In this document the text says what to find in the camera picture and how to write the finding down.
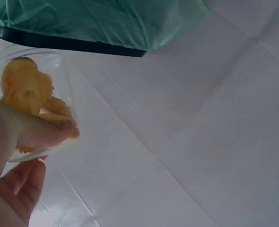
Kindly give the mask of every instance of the fingernail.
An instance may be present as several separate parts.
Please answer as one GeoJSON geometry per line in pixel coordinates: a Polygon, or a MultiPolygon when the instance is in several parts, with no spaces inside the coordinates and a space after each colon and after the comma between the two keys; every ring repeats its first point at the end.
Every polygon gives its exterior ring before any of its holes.
{"type": "Polygon", "coordinates": [[[73,128],[73,123],[70,120],[62,120],[54,122],[58,129],[70,129],[73,128]]]}
{"type": "Polygon", "coordinates": [[[45,161],[43,159],[41,159],[40,157],[37,160],[40,161],[40,162],[43,162],[44,165],[46,165],[45,161]]]}

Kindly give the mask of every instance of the hand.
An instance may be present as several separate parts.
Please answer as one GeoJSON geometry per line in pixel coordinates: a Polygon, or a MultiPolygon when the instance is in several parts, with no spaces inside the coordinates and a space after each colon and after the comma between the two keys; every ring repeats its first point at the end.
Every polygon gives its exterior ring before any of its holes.
{"type": "MultiPolygon", "coordinates": [[[[16,145],[54,146],[73,132],[71,121],[49,122],[14,110],[0,101],[0,174],[16,145]]],[[[39,200],[45,164],[32,160],[19,164],[0,179],[0,227],[27,226],[39,200]]]]}

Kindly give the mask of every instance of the green plastic bag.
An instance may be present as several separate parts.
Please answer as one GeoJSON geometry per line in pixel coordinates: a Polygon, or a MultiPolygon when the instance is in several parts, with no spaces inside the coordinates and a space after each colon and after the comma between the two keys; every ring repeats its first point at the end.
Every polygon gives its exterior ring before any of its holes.
{"type": "Polygon", "coordinates": [[[0,0],[0,26],[144,51],[209,13],[202,0],[0,0]]]}

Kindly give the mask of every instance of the dark trim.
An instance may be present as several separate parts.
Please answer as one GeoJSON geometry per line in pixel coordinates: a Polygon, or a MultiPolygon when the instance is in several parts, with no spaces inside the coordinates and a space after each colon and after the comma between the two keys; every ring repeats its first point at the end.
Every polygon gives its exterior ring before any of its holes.
{"type": "Polygon", "coordinates": [[[38,35],[5,26],[0,26],[0,38],[14,44],[37,48],[105,53],[130,57],[142,57],[146,53],[146,51],[135,50],[122,46],[114,46],[100,42],[89,42],[77,39],[38,35]]]}

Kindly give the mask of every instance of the dried mango slice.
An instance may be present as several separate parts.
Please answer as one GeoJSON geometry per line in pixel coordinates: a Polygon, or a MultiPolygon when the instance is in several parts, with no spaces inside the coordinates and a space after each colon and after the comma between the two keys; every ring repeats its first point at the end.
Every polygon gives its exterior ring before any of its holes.
{"type": "Polygon", "coordinates": [[[66,116],[70,120],[73,119],[70,108],[59,98],[53,96],[48,97],[42,107],[51,113],[66,116]]]}
{"type": "Polygon", "coordinates": [[[1,78],[1,89],[4,96],[8,96],[9,89],[16,82],[16,74],[21,70],[38,71],[38,68],[30,58],[18,58],[8,63],[4,67],[1,78]]]}
{"type": "Polygon", "coordinates": [[[17,146],[16,149],[18,149],[18,151],[20,153],[29,153],[29,152],[33,152],[36,148],[29,148],[29,147],[25,147],[25,146],[17,146]]]}
{"type": "Polygon", "coordinates": [[[38,114],[53,90],[51,78],[29,58],[15,59],[4,68],[1,88],[5,103],[29,114],[38,114]]]}
{"type": "MultiPolygon", "coordinates": [[[[75,128],[70,138],[79,136],[70,108],[61,99],[51,96],[54,87],[50,76],[40,72],[32,59],[14,59],[6,65],[1,77],[1,89],[1,99],[9,106],[48,121],[72,120],[75,128]]],[[[35,150],[25,146],[17,146],[17,149],[21,153],[35,150]]]]}

